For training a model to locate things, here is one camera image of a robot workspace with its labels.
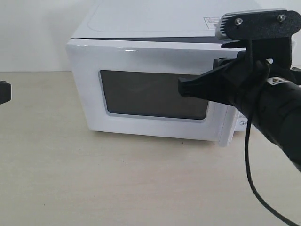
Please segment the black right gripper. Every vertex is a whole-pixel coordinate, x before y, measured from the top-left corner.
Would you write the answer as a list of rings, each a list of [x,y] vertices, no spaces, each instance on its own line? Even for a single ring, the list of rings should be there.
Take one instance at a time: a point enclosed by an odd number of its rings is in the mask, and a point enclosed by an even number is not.
[[[178,92],[182,97],[234,106],[257,118],[296,117],[292,46],[288,37],[222,44],[224,49],[245,50],[194,79],[180,77]]]

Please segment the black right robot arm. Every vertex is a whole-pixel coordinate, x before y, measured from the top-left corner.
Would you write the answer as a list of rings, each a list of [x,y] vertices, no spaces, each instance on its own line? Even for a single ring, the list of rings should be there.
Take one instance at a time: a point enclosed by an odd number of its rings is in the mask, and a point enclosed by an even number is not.
[[[219,99],[236,107],[296,168],[301,167],[301,72],[290,38],[229,42],[239,48],[219,73]]]

